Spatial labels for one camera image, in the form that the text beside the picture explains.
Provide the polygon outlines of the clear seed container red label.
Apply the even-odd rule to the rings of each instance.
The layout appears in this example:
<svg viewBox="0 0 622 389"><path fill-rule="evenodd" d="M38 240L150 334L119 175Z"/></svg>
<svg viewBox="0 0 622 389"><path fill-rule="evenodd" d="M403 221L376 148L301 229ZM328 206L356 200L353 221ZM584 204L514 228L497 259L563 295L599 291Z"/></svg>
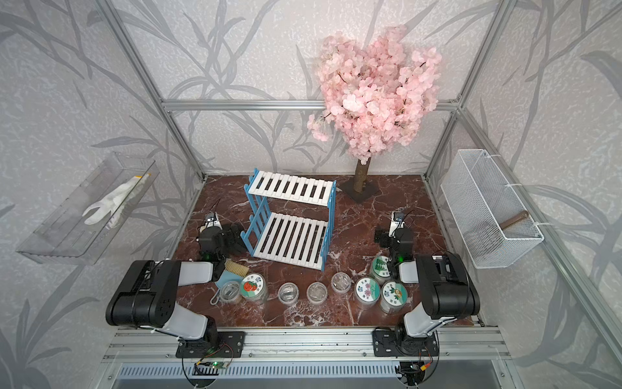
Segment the clear seed container red label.
<svg viewBox="0 0 622 389"><path fill-rule="evenodd" d="M346 294L351 289L351 278L344 272L337 272L330 281L331 288L337 294Z"/></svg>

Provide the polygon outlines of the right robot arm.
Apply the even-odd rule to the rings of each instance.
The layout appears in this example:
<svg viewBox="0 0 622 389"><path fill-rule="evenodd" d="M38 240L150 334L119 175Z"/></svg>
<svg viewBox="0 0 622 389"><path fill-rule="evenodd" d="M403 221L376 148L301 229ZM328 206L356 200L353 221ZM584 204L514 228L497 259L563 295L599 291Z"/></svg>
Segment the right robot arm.
<svg viewBox="0 0 622 389"><path fill-rule="evenodd" d="M425 339L439 327L479 314L479 294L459 255L414 254L414 235L407 228L377 228L374 241L389 251L382 265L389 282L419 285L420 303L396 327L398 340Z"/></svg>

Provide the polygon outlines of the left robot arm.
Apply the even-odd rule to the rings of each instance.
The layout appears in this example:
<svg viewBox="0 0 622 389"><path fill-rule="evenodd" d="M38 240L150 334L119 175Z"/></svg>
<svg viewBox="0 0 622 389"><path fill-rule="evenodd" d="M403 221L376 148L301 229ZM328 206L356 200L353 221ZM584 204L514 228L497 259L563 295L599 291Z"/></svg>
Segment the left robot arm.
<svg viewBox="0 0 622 389"><path fill-rule="evenodd" d="M183 340L213 342L214 320L177 303L178 289L217 283L226 275L231 254L245 251L240 224L205 224L199 230L199 259L137 260L114 292L105 311L111 326L146 328Z"/></svg>

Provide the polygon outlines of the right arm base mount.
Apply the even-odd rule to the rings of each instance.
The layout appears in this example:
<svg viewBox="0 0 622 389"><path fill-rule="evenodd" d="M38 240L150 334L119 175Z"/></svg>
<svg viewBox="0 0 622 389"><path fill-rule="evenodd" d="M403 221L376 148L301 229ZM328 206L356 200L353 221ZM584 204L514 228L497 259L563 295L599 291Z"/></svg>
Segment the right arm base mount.
<svg viewBox="0 0 622 389"><path fill-rule="evenodd" d="M432 357L439 355L439 343L435 335L413 337L403 326L396 328L377 327L372 331L374 356L389 357Z"/></svg>

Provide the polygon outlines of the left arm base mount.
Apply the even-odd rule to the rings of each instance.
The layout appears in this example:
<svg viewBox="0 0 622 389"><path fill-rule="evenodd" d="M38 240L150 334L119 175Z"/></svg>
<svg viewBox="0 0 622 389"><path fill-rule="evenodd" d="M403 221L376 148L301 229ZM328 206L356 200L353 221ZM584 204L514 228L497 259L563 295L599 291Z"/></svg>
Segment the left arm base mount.
<svg viewBox="0 0 622 389"><path fill-rule="evenodd" d="M176 358L240 358L245 343L245 332L218 332L210 340L180 340Z"/></svg>

